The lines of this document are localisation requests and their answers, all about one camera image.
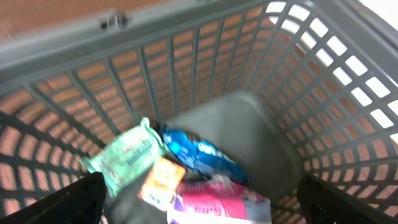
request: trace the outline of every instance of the teal packet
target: teal packet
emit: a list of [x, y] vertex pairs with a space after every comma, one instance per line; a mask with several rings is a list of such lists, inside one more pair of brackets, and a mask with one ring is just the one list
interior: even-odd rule
[[166, 152], [167, 146], [150, 128], [149, 119], [143, 118], [139, 126], [116, 137], [101, 154], [85, 157], [81, 163], [89, 172], [103, 173], [109, 194], [115, 197]]

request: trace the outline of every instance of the laundry basket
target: laundry basket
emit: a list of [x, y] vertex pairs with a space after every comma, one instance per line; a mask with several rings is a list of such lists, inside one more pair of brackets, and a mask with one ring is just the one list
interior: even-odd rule
[[[84, 177], [80, 159], [143, 116], [237, 161], [257, 150], [263, 169], [243, 167], [274, 223], [305, 223], [305, 172], [398, 217], [398, 54], [346, 1], [182, 1], [89, 25], [0, 48], [0, 217]], [[103, 223], [129, 222], [118, 200]], [[135, 223], [163, 215], [138, 207]]]

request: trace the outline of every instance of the snack package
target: snack package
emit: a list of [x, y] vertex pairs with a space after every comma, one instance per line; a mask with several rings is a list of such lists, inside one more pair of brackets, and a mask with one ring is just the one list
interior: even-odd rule
[[159, 210], [166, 211], [184, 175], [185, 169], [182, 166], [160, 157], [150, 170], [138, 197]]
[[139, 126], [119, 135], [101, 154], [83, 158], [81, 163], [89, 172], [102, 172], [110, 196], [115, 197], [166, 152], [160, 136], [149, 127], [149, 119], [143, 118]]
[[172, 224], [272, 223], [271, 202], [226, 176], [208, 182], [180, 184], [167, 211]]
[[198, 171], [208, 178], [214, 174], [223, 174], [240, 184], [248, 181], [242, 168], [210, 142], [192, 133], [166, 126], [162, 134], [170, 151], [190, 170]]

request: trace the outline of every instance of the blue wrapper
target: blue wrapper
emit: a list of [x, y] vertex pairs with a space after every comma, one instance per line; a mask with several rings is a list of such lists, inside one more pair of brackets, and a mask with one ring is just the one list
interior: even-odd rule
[[193, 137], [180, 129], [165, 127], [163, 139], [170, 151], [188, 169], [198, 171], [210, 178], [214, 174], [228, 176], [231, 180], [244, 184], [248, 181], [242, 168], [220, 152], [210, 142]]

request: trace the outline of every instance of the wooden floor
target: wooden floor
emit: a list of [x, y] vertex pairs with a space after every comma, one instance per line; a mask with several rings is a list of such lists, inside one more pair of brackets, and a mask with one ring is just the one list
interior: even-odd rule
[[128, 11], [169, 0], [1, 0], [0, 40], [111, 9]]

